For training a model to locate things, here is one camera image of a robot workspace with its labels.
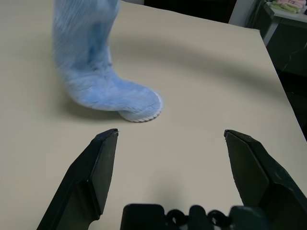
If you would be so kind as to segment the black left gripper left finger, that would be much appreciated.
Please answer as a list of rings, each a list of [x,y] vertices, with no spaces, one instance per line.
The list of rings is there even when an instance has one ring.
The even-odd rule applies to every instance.
[[[118,130],[96,135],[68,168],[39,230],[87,230],[104,212],[110,188]]]

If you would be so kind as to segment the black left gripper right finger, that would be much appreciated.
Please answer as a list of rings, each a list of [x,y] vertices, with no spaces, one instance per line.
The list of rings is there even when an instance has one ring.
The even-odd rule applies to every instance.
[[[307,198],[285,168],[251,136],[226,130],[224,137],[243,204],[261,208],[273,230],[305,230]]]

